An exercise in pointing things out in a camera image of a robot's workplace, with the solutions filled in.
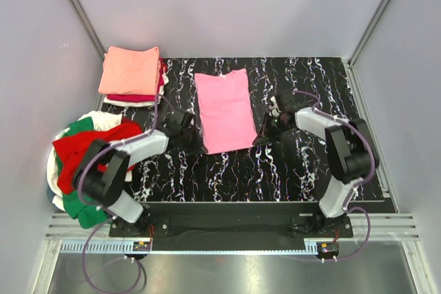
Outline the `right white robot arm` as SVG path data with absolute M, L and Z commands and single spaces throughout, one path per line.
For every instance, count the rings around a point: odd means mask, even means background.
M 358 188 L 369 182 L 379 165 L 378 152 L 367 122 L 362 118 L 347 120 L 320 108 L 320 98 L 309 92 L 282 92 L 271 98 L 269 112 L 263 119 L 254 145 L 280 140 L 292 129 L 303 130 L 326 143 L 331 178 L 324 196 L 312 216 L 294 230 L 331 235 L 349 213 L 349 203 Z

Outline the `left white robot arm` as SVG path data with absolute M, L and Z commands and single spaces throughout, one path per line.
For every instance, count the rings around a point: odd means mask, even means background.
M 125 221 L 125 228 L 135 236 L 149 227 L 145 207 L 125 189 L 128 169 L 152 156 L 170 150 L 200 152 L 203 150 L 196 128 L 196 115 L 177 109 L 151 130 L 125 140 L 107 143 L 91 142 L 77 168 L 72 186 L 78 197 L 85 194 L 110 215 Z

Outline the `pink t shirt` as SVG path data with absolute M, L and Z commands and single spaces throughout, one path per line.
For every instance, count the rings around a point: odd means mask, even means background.
M 249 149 L 257 137 L 247 70 L 194 75 L 207 154 Z

